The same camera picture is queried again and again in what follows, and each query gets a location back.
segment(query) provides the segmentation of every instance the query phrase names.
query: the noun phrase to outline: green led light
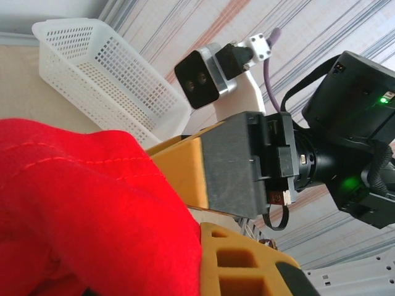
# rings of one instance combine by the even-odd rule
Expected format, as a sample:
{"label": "green led light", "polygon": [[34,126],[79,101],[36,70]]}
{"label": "green led light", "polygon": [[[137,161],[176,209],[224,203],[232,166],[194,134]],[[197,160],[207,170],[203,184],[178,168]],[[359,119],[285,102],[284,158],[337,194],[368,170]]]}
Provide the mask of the green led light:
{"label": "green led light", "polygon": [[356,177],[351,177],[351,178],[344,180],[341,187],[344,190],[353,190],[358,185],[359,185],[359,180]]}

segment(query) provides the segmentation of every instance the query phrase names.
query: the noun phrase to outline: mesh basket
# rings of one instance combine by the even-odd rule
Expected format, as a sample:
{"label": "mesh basket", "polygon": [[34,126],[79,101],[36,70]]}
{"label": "mesh basket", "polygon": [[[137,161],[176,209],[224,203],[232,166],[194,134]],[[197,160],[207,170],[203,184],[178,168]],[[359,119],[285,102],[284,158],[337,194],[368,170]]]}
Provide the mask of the mesh basket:
{"label": "mesh basket", "polygon": [[48,20],[33,33],[42,79],[102,129],[128,131],[145,149],[182,133],[188,102],[110,26]]}

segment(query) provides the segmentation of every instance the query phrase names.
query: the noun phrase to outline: red fabric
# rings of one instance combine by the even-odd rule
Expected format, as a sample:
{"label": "red fabric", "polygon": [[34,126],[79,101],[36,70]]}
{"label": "red fabric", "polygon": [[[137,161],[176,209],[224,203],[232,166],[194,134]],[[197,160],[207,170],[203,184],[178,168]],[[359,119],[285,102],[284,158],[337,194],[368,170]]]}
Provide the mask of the red fabric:
{"label": "red fabric", "polygon": [[199,295],[200,229],[127,133],[0,120],[0,295]]}

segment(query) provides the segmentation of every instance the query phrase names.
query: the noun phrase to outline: white wall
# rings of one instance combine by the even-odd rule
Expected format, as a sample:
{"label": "white wall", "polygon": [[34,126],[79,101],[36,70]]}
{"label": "white wall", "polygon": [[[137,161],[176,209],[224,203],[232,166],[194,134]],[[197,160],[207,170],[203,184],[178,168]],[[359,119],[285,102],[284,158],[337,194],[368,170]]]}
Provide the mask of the white wall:
{"label": "white wall", "polygon": [[108,0],[0,0],[0,31],[31,34],[35,22],[98,18]]}

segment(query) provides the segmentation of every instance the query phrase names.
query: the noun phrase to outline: black strap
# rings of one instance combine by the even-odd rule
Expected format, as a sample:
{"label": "black strap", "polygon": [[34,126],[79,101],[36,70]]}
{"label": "black strap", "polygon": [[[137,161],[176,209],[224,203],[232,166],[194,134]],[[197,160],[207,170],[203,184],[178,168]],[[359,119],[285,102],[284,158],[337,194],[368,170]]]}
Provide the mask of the black strap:
{"label": "black strap", "polygon": [[303,78],[300,82],[298,82],[297,85],[295,85],[293,88],[291,88],[284,96],[283,101],[281,102],[281,111],[286,112],[285,109],[285,103],[286,101],[289,100],[290,97],[292,97],[294,94],[298,93],[302,89],[304,89],[306,86],[312,84],[315,80],[321,78],[322,76],[326,75],[329,73],[329,71],[332,69],[333,64],[337,61],[340,55],[336,55],[329,60],[325,61],[321,65],[319,65],[317,68],[313,70],[310,74],[308,74],[305,78]]}
{"label": "black strap", "polygon": [[272,222],[270,221],[270,207],[267,209],[267,213],[262,215],[264,217],[264,222],[267,227],[274,231],[283,230],[288,224],[289,220],[289,210],[286,205],[283,206],[283,217],[278,226],[272,226]]}

